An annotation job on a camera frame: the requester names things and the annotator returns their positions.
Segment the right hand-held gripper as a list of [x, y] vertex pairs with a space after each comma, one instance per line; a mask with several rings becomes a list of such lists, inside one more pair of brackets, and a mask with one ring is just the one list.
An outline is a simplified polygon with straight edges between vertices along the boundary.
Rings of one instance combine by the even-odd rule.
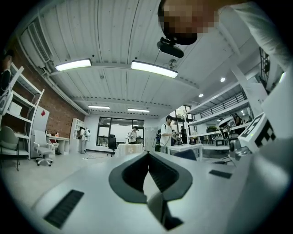
[[293, 136], [293, 74], [285, 72], [261, 104], [257, 115], [229, 146], [229, 157], [239, 159], [280, 138]]

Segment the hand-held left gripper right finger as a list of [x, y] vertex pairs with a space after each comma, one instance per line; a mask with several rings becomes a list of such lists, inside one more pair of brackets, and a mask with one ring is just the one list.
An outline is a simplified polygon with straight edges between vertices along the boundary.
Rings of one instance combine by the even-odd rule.
[[148, 234], [224, 234], [232, 200], [227, 165], [197, 162], [163, 153], [149, 154], [149, 173], [159, 191], [148, 200], [154, 220]]

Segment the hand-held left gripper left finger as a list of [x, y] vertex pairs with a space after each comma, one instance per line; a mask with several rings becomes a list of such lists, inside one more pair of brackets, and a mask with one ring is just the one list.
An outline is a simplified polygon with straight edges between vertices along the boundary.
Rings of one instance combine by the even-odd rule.
[[110, 158], [76, 171], [43, 194], [33, 205], [33, 211], [45, 218], [70, 191], [80, 191], [82, 198], [57, 229], [58, 233], [161, 234], [161, 225], [146, 204], [124, 201], [109, 185], [111, 170], [137, 156]]

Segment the black swivel chair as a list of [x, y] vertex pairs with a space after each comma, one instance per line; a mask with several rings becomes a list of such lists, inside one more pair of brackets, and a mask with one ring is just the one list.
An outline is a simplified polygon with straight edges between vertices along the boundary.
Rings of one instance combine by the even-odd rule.
[[108, 153], [107, 155], [110, 155], [110, 157], [113, 157], [115, 155], [115, 150], [117, 149], [116, 137], [113, 134], [109, 135], [108, 148], [111, 150], [111, 152]]

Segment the white office chair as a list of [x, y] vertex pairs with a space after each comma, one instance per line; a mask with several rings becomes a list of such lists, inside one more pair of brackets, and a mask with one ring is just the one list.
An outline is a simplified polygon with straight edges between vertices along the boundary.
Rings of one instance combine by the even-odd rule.
[[53, 160], [49, 158], [49, 155], [53, 153], [54, 145], [47, 142], [46, 133], [34, 130], [34, 151], [39, 155], [36, 158], [37, 166], [40, 166], [42, 162], [46, 162], [51, 167]]

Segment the long white shelving unit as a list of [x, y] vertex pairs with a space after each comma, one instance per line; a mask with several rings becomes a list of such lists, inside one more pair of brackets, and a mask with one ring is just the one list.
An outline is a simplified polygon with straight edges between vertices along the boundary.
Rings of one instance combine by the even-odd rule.
[[[242, 125], [235, 126], [234, 113], [242, 119]], [[236, 83], [184, 112], [187, 144], [228, 146], [238, 137], [235, 129], [246, 128], [252, 117], [249, 100], [241, 85]]]

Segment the white work table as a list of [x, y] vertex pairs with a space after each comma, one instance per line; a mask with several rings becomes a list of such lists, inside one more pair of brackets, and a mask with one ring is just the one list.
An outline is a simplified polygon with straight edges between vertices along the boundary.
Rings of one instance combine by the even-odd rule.
[[182, 152], [186, 150], [197, 150], [197, 153], [195, 154], [196, 159], [199, 161], [202, 161], [203, 157], [203, 145], [202, 144], [183, 144], [183, 145], [174, 145], [169, 146], [167, 149], [167, 154], [171, 154], [170, 151], [176, 151], [176, 152]]

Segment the cream cloth covered table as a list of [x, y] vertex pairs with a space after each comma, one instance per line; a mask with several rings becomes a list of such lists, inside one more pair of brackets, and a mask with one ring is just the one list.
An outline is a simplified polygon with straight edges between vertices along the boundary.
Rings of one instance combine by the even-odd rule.
[[141, 144], [119, 144], [115, 150], [115, 157], [122, 157], [129, 154], [142, 153], [143, 146]]

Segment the white cubby bookcase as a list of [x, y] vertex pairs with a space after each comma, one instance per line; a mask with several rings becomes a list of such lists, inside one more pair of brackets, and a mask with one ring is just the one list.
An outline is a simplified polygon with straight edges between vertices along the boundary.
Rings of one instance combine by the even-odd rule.
[[84, 127], [84, 122], [77, 118], [73, 118], [72, 124], [71, 124], [70, 140], [79, 138], [80, 127]]

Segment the black framed window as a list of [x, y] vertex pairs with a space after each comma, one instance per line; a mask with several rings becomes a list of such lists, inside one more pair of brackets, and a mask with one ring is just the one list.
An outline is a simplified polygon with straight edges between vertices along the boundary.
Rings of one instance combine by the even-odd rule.
[[96, 145], [108, 147], [109, 138], [114, 135], [116, 144], [130, 142], [135, 136], [137, 144], [144, 144], [144, 120], [100, 117]]

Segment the person's cream shirt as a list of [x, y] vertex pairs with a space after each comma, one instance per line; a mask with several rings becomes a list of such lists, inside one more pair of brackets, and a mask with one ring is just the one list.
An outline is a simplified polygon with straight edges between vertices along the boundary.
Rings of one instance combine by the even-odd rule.
[[247, 25], [258, 45], [283, 71], [287, 71], [293, 55], [269, 16], [253, 0], [219, 0], [221, 7], [230, 6]]

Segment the white open shelving rack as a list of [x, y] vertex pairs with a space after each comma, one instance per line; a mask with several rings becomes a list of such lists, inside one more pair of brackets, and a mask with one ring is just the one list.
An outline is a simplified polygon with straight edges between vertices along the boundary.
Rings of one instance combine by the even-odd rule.
[[0, 129], [11, 128], [18, 140], [17, 150], [2, 149], [2, 154], [26, 156], [28, 160], [37, 157], [34, 153], [34, 130], [38, 118], [46, 120], [48, 115], [40, 106], [44, 89], [32, 84], [23, 74], [24, 67], [11, 64], [11, 102], [5, 115], [0, 117]]

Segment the white ceiling air conditioner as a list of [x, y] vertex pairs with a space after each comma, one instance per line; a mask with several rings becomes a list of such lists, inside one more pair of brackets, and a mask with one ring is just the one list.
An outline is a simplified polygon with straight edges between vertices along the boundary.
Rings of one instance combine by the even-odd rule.
[[28, 25], [20, 36], [21, 44], [32, 63], [43, 69], [52, 61], [53, 54], [43, 33], [39, 20]]

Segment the white wall desk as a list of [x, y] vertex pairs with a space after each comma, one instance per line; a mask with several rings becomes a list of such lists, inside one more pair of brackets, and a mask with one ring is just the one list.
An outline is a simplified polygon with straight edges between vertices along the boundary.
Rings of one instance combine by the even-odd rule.
[[53, 152], [57, 155], [68, 155], [70, 139], [46, 134], [47, 142], [53, 145]]

